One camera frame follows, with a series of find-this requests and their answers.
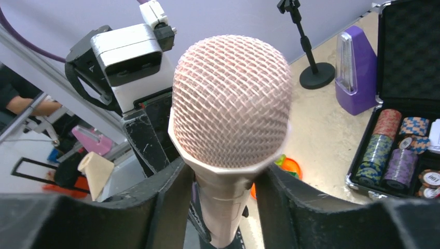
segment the microphone grille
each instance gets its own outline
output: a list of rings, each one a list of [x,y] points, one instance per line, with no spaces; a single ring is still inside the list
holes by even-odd
[[[237,35],[201,40],[174,73],[174,134],[211,166],[262,162],[286,137],[292,90],[290,67],[271,45]]]

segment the stack of poker chips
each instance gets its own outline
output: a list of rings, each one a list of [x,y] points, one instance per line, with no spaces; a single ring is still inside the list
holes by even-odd
[[[385,109],[380,113],[355,176],[361,184],[370,186],[379,184],[401,118],[402,114],[394,109]]]
[[[411,150],[395,149],[391,153],[383,182],[391,188],[404,190],[409,188],[416,169],[417,154]]]
[[[419,191],[416,193],[418,197],[433,199],[440,195],[440,171],[427,169],[419,175],[422,183]]]
[[[420,117],[406,117],[402,121],[399,134],[425,136],[428,132],[429,120]]]
[[[404,135],[388,163],[383,182],[396,190],[409,188],[418,155],[428,150],[430,140],[426,137],[429,120],[420,117],[406,117],[402,121],[400,135]]]
[[[427,136],[405,135],[399,142],[398,147],[419,155],[427,151],[430,145],[431,142]]]

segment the beige table surface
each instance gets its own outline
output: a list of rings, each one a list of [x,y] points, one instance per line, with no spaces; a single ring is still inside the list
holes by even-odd
[[[372,12],[354,25],[364,30],[376,51],[378,14]],[[335,36],[315,48],[315,60],[335,65],[336,41]],[[357,116],[347,113],[336,100],[335,82],[317,90],[302,88],[299,75],[308,66],[306,56],[291,65],[294,102],[290,119],[293,132],[284,153],[299,163],[304,175],[303,181],[309,185],[344,200],[368,203],[368,197],[352,192],[345,185],[345,177],[372,110]],[[247,206],[250,216],[243,218],[240,223],[246,248],[263,249],[256,201],[250,199]]]

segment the black mount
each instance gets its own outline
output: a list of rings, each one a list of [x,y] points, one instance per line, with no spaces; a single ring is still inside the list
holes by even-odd
[[[318,89],[327,86],[335,78],[335,68],[333,65],[321,62],[316,63],[312,54],[312,46],[309,38],[304,34],[303,26],[301,25],[301,14],[298,8],[300,7],[298,0],[281,0],[277,4],[277,8],[281,14],[286,11],[290,13],[293,23],[296,24],[301,35],[302,50],[306,53],[309,60],[310,67],[306,68],[299,77],[299,83],[306,89]]]

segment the foam lining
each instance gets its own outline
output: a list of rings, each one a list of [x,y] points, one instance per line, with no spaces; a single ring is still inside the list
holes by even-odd
[[[381,98],[440,101],[440,1],[394,1],[379,21]]]

